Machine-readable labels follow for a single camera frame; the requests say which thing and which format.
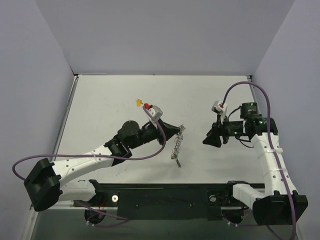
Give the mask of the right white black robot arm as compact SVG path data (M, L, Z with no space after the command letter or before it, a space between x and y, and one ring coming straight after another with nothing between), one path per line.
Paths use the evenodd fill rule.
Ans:
M239 121L229 121L227 108L228 105L221 101L213 104L211 110L217 114L217 120L203 144L220 148L230 137L248 137L262 168L264 192L247 182L234 181L232 187L223 192L224 201L230 205L240 201L248 206L260 226L292 225L306 210L308 200L297 192L290 179L275 121L263 117L255 102L246 102L239 107Z

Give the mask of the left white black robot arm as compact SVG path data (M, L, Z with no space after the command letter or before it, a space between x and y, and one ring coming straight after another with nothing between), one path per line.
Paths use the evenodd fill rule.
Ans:
M76 181L102 168L123 163L132 156L131 150L157 140L161 146L164 141L177 135L177 126L159 120L148 122L142 127L133 120L126 121L117 134L105 144L81 157L67 157L50 162L47 158L39 160L24 180L24 186L36 212L49 209L57 202L80 200L92 206L99 205L103 193L94 188L89 181Z

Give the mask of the metal disc keyring holder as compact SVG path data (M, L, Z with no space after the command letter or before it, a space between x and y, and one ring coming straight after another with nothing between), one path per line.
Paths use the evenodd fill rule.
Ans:
M174 139L174 148L171 152L171 160L175 161L178 168L181 168L181 163L179 161L179 154L181 151L182 141L184 139L183 132L185 131L185 126L182 124L179 126L179 132L176 134Z

